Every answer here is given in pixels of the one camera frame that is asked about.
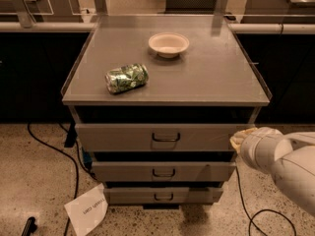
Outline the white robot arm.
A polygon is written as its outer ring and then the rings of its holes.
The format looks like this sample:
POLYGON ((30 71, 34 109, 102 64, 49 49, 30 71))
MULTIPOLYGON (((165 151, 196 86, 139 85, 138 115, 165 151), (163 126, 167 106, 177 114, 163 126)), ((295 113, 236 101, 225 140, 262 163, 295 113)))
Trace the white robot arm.
POLYGON ((247 166, 269 174, 286 197, 315 216, 315 132, 250 128, 229 140, 247 166))

